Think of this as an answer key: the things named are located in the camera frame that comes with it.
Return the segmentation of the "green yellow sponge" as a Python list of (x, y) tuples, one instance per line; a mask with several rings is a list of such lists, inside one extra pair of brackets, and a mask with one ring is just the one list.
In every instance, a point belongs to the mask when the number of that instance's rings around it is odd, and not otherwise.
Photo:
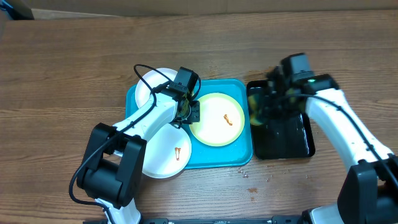
[(253, 93), (248, 96), (250, 124), (253, 126), (261, 126), (266, 119), (262, 115), (264, 109), (264, 99), (259, 93)]

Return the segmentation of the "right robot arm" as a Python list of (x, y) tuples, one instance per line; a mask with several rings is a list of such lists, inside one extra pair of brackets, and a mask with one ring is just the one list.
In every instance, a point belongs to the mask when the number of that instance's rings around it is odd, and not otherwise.
[(397, 156), (358, 118), (329, 75), (316, 75), (304, 53), (267, 74), (274, 108), (305, 113), (325, 133), (347, 175), (331, 205), (302, 213), (300, 223), (397, 223)]

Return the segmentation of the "green rimmed plate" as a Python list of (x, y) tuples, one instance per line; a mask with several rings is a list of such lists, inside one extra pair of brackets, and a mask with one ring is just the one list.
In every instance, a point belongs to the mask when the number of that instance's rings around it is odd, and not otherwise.
[(237, 140), (244, 129), (241, 105), (224, 93), (209, 93), (198, 99), (200, 121), (189, 126), (197, 140), (208, 146), (226, 146)]

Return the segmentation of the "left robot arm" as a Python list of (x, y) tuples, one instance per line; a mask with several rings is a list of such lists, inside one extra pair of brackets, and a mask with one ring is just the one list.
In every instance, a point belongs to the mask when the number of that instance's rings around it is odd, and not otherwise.
[(81, 165), (68, 187), (70, 198), (101, 207), (103, 223), (141, 223), (134, 197), (141, 182), (147, 143), (166, 124), (179, 129), (200, 120), (197, 73), (180, 67), (176, 77), (149, 88), (149, 100), (112, 126), (92, 130)]

